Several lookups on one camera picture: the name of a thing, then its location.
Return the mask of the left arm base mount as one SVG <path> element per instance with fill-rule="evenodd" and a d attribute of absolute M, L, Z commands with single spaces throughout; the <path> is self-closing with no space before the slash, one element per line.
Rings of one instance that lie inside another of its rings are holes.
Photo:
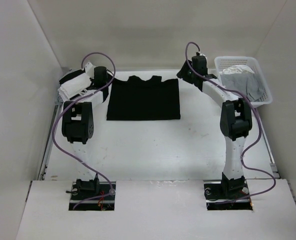
<path fill-rule="evenodd" d="M 115 195 L 110 194 L 111 185 L 102 182 L 98 174 L 93 179 L 82 180 L 77 178 L 70 190 L 65 193 L 69 195 L 69 211 L 114 211 Z"/>

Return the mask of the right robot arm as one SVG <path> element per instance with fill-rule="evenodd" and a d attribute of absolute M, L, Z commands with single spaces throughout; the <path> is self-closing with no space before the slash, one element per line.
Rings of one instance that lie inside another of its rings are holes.
<path fill-rule="evenodd" d="M 253 127 L 251 108 L 239 94 L 227 90 L 215 78 L 209 79 L 206 57 L 195 55 L 186 60 L 177 77 L 194 85 L 221 107 L 219 127 L 225 138 L 225 165 L 220 183 L 206 183 L 204 195 L 209 201 L 235 200 L 246 193 L 241 155 Z"/>

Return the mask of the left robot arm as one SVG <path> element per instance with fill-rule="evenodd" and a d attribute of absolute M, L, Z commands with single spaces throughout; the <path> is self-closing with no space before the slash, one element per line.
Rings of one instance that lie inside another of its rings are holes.
<path fill-rule="evenodd" d="M 93 107 L 105 102 L 109 95 L 109 85 L 113 77 L 104 66 L 86 66 L 84 69 L 69 73 L 64 79 L 69 82 L 76 79 L 90 81 L 90 85 L 84 90 L 84 95 L 63 103 L 61 133 L 76 152 L 75 159 L 93 171 L 81 159 L 88 154 L 81 151 L 85 149 L 83 146 L 93 137 L 95 131 Z"/>

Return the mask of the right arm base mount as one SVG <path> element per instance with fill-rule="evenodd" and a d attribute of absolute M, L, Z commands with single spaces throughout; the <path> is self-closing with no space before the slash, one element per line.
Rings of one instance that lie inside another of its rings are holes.
<path fill-rule="evenodd" d="M 249 197 L 247 182 L 241 186 L 233 186 L 226 191 L 221 181 L 206 181 L 204 184 L 206 208 L 209 211 L 252 211 L 253 206 Z"/>

